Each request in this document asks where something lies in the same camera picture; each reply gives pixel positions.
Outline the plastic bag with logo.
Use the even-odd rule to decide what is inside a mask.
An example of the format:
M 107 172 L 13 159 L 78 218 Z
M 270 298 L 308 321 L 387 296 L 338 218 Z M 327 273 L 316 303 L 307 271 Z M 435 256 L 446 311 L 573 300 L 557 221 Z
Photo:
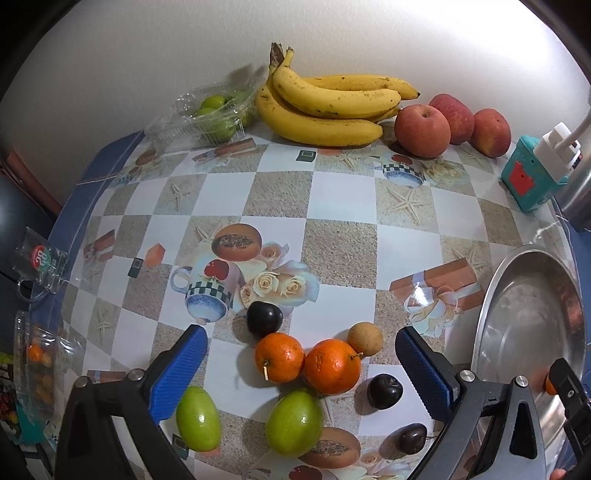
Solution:
M 33 304 L 48 294 L 57 294 L 65 282 L 68 254 L 54 246 L 30 227 L 26 227 L 13 257 L 18 274 L 16 293 L 20 300 Z

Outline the red apple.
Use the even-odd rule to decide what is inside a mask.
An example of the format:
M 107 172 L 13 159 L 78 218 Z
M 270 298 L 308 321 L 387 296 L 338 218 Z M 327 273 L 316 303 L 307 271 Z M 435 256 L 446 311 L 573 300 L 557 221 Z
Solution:
M 454 96 L 441 93 L 436 95 L 429 105 L 439 110 L 447 119 L 453 145 L 461 145 L 471 139 L 475 128 L 472 111 Z
M 396 117 L 394 136 L 412 155 L 433 159 L 450 144 L 451 128 L 446 117 L 435 107 L 410 105 Z
M 470 144 L 489 158 L 504 155 L 511 145 L 511 129 L 497 110 L 486 108 L 474 114 L 474 130 Z

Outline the steel thermos jug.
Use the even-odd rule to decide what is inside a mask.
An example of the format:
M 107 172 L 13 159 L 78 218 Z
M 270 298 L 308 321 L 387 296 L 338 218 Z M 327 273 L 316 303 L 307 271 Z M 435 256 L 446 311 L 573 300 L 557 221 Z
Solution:
M 591 216 L 591 159 L 580 161 L 567 184 L 556 194 L 556 201 L 564 218 L 579 232 L 590 228 Z

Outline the green mango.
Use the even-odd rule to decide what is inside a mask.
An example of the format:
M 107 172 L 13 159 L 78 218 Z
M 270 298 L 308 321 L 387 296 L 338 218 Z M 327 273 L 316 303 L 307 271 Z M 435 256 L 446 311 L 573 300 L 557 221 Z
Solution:
M 176 425 L 185 445 L 197 452 L 209 452 L 221 443 L 221 418 L 208 393 L 189 386 L 176 407 Z
M 266 442 L 273 452 L 301 457 L 315 446 L 324 428 L 324 412 L 317 396 L 297 389 L 277 402 L 266 421 Z

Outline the dark plum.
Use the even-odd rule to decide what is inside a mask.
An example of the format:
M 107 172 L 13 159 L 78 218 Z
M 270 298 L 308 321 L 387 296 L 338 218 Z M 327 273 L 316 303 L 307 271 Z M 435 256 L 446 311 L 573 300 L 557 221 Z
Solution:
M 427 439 L 428 429 L 424 424 L 409 424 L 398 435 L 398 449 L 405 455 L 417 454 L 425 447 Z
M 276 305 L 256 301 L 246 311 L 246 326 L 257 339 L 276 333 L 283 323 L 283 312 Z
M 386 410 L 396 405 L 403 397 L 404 386 L 390 374 L 379 374 L 370 380 L 367 397 L 370 407 Z

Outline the teal toy box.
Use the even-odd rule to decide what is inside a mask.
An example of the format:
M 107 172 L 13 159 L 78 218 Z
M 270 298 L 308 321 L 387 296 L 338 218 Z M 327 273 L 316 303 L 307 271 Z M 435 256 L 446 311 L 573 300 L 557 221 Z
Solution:
M 501 173 L 501 179 L 524 212 L 541 207 L 568 181 L 567 173 L 559 174 L 555 180 L 535 155 L 535 148 L 542 144 L 544 141 L 536 137 L 522 136 Z

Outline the clear bag of fruits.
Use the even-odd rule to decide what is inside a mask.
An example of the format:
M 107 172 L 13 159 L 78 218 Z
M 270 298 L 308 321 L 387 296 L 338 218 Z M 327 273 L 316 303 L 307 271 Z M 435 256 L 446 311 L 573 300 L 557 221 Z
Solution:
M 55 414 L 55 392 L 81 351 L 69 340 L 35 325 L 18 311 L 14 324 L 14 383 L 19 404 L 31 422 L 45 423 Z

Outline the orange tangerine right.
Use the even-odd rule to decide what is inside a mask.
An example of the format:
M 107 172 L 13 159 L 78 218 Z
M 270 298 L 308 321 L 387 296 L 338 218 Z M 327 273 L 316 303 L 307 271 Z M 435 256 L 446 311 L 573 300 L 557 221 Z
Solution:
M 304 380 L 318 393 L 339 395 L 356 385 L 362 359 L 356 350 L 339 339 L 318 342 L 304 360 Z

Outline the clear plastic fruit container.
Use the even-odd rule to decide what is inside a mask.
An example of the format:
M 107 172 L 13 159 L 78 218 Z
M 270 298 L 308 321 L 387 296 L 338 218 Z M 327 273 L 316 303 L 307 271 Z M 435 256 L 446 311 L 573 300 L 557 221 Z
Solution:
M 224 145 L 245 136 L 256 120 L 254 98 L 266 81 L 265 66 L 246 66 L 223 81 L 180 95 L 152 120 L 144 135 L 159 153 Z

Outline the red apple front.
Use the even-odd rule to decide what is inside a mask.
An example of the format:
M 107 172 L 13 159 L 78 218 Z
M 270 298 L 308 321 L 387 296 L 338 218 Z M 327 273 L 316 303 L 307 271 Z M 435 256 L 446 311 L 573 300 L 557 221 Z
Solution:
M 433 159 L 450 144 L 451 128 L 446 117 L 435 107 L 410 105 L 396 117 L 394 136 L 412 155 Z

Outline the yellow banana bunch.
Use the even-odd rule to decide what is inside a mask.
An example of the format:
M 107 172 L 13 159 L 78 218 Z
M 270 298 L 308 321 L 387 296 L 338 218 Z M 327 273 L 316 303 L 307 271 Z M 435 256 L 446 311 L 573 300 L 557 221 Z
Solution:
M 380 123 L 420 92 L 396 77 L 341 74 L 304 78 L 294 49 L 270 46 L 269 76 L 256 94 L 259 117 L 274 134 L 315 147 L 356 148 L 383 136 Z

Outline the red apple right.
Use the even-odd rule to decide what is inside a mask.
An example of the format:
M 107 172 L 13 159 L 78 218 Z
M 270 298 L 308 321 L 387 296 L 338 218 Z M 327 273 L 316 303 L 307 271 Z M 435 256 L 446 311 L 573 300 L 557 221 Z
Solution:
M 504 155 L 511 145 L 511 129 L 497 110 L 486 108 L 474 114 L 474 130 L 470 144 L 489 158 Z

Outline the small tangerine in bowl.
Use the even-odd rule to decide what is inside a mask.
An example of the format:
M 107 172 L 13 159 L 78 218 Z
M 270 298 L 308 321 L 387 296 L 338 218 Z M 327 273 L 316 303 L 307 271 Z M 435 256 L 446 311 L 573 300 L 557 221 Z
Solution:
M 546 378 L 545 378 L 544 388 L 545 388 L 545 391 L 551 396 L 555 396 L 557 394 L 557 391 L 556 391 L 555 387 L 553 386 L 549 376 L 546 376 Z

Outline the stainless steel bowl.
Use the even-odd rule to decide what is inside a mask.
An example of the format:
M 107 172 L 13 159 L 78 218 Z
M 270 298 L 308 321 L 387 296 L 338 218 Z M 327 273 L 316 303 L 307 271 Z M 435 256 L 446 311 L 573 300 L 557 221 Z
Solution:
M 471 368 L 484 380 L 526 377 L 532 390 L 546 456 L 563 441 L 564 407 L 544 389 L 558 358 L 583 374 L 586 324 L 578 284 L 560 258 L 530 244 L 502 260 L 487 288 L 475 334 Z

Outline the brown longan fruit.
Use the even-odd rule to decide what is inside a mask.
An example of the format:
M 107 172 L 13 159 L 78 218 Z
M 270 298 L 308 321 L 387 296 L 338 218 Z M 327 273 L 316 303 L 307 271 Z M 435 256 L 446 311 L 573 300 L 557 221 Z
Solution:
M 370 357 L 380 352 L 384 345 L 382 330 L 370 322 L 360 322 L 349 328 L 346 341 L 352 346 L 356 354 Z

